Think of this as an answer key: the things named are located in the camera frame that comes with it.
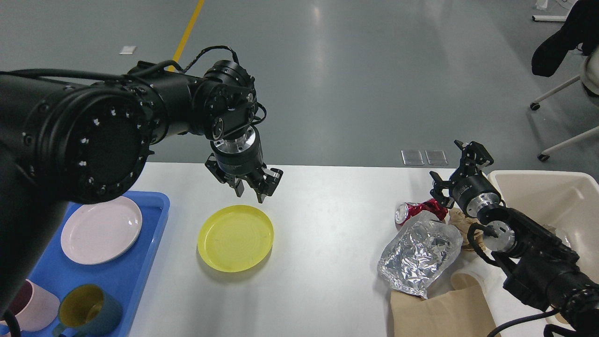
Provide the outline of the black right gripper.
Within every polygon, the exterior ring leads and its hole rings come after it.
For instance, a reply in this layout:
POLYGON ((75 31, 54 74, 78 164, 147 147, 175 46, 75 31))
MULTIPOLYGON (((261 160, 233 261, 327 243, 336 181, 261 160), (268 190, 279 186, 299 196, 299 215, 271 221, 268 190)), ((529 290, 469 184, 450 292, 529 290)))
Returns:
POLYGON ((430 195, 443 208, 458 208, 470 218, 480 219, 490 210, 505 207, 500 192, 482 173, 484 167, 492 166, 494 158, 481 143, 465 143, 454 140, 461 151, 460 163, 449 181, 443 181, 436 171, 430 171, 433 179, 430 195))

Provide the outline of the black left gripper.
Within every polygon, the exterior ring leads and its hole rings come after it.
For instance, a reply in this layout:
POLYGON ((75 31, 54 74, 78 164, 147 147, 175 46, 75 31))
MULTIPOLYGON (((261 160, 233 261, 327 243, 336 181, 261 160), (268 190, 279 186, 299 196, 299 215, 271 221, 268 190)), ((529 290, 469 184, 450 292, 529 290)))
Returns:
POLYGON ((205 166, 221 183, 231 187, 237 197, 244 192, 242 180, 254 190, 258 203, 271 197, 282 180, 283 170, 267 168, 263 162, 263 150, 259 131, 248 126, 238 138, 210 143, 211 155, 205 166))

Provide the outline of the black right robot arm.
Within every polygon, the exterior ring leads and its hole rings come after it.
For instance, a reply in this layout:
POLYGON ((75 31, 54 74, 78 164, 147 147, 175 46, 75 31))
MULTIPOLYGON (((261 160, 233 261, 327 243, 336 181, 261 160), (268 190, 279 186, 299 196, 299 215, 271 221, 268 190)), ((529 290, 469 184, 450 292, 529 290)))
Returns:
POLYGON ((560 314, 571 329, 546 324, 543 335, 596 337, 599 332, 598 284, 582 273, 579 255, 560 238, 524 213, 505 205, 500 192, 483 175, 494 160, 475 141, 455 140, 460 164, 445 181, 435 171, 431 196, 442 206, 457 205, 477 219, 467 230, 467 241, 477 255, 506 275, 503 288, 524 305, 538 309, 490 331, 490 337, 512 326, 560 314))

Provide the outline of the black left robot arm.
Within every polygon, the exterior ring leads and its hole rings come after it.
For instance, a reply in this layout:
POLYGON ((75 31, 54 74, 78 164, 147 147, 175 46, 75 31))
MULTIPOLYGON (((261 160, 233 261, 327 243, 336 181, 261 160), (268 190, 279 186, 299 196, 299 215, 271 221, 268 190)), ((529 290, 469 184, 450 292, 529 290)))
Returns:
POLYGON ((70 201, 89 205, 122 196, 139 179, 150 149, 166 137, 204 136, 205 163, 220 183, 259 203, 283 171, 268 168, 257 125, 264 106, 255 79, 230 51, 202 77, 193 62, 140 61, 126 74, 35 68, 1 72, 1 318, 21 327, 9 304, 60 225, 70 201))

